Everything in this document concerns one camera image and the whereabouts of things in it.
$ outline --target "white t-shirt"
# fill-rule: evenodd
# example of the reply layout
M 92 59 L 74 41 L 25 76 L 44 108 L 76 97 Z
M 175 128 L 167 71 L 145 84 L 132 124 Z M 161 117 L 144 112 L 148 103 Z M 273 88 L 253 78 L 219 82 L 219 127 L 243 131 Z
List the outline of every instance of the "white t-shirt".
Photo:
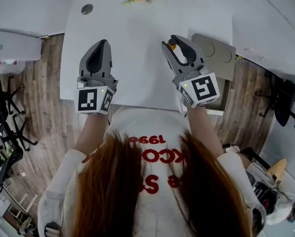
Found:
M 168 164 L 179 165 L 182 161 L 178 137 L 186 129 L 189 129 L 188 120 L 179 112 L 126 107 L 113 116 L 107 133 L 116 130 L 121 135 L 126 133 L 131 141 L 139 142 L 147 163 L 134 226 L 136 236 L 189 236 L 173 194 L 177 178 L 170 172 Z M 65 155 L 39 203 L 40 236 L 44 236 L 45 225 L 52 221 L 63 224 L 64 236 L 71 233 L 76 214 L 76 177 L 83 169 L 81 162 L 84 159 L 85 155 L 76 150 Z M 244 194 L 245 198 L 248 197 L 247 202 L 258 202 L 240 157 L 226 153 L 218 160 L 237 183 L 248 189 Z

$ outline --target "long brown hair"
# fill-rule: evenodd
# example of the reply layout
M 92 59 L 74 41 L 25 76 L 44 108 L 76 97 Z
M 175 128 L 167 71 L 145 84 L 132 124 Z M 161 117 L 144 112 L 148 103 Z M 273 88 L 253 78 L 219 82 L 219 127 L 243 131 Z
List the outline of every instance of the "long brown hair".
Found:
M 241 194 L 217 159 L 189 132 L 180 137 L 180 146 L 184 161 L 178 190 L 183 202 L 176 200 L 181 213 L 187 211 L 184 218 L 190 232 L 194 236 L 252 236 Z M 107 135 L 78 177 L 72 237 L 133 236 L 144 169 L 137 144 L 118 134 Z

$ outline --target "white table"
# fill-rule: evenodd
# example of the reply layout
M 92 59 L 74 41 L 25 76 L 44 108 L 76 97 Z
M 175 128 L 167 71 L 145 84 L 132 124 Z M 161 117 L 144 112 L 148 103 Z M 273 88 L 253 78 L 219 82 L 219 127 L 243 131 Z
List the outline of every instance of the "white table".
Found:
M 123 0 L 74 0 L 62 52 L 60 98 L 74 98 L 79 62 L 97 41 L 111 45 L 112 75 L 119 80 L 113 104 L 181 111 L 181 95 L 161 50 L 176 34 L 200 33 L 232 44 L 232 17 L 191 0 L 154 0 L 121 5 Z M 93 5 L 92 13 L 81 8 Z

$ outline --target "wooden floor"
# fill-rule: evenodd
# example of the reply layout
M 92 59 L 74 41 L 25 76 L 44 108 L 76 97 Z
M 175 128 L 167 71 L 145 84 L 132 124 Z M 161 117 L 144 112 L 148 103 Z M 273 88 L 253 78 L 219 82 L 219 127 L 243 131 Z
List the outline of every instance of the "wooden floor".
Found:
M 37 202 L 56 173 L 64 154 L 72 148 L 80 133 L 80 117 L 74 113 L 72 101 L 59 99 L 60 60 L 64 36 L 45 41 L 42 59 L 27 63 L 23 73 L 15 75 L 13 89 L 24 85 L 17 94 L 17 105 L 23 106 L 30 118 L 26 134 L 37 138 L 39 144 L 24 153 L 16 163 L 14 172 L 24 170 L 25 177 L 14 176 L 8 190 L 17 199 L 28 192 L 28 204 L 35 193 Z M 224 116 L 211 116 L 213 125 L 222 143 L 231 143 L 240 148 L 252 147 L 260 153 L 267 137 L 273 112 L 266 118 L 259 113 L 266 108 L 265 99 L 254 95 L 256 90 L 269 92 L 269 83 L 264 70 L 244 60 L 236 62 L 227 110 Z M 6 90 L 8 75 L 0 76 Z M 37 204 L 29 214 L 36 219 Z

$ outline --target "white sleeve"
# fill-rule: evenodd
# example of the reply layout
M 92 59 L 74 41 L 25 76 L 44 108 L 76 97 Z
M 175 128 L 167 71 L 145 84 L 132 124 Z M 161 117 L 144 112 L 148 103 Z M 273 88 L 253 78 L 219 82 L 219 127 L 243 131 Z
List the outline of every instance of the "white sleeve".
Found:
M 50 222 L 61 225 L 60 217 L 68 184 L 77 170 L 77 166 L 86 155 L 77 150 L 69 150 L 64 156 L 55 176 L 40 199 L 38 206 L 38 230 L 44 237 L 44 228 Z
M 217 160 L 238 185 L 245 202 L 259 203 L 240 156 L 237 153 L 225 153 L 219 156 Z

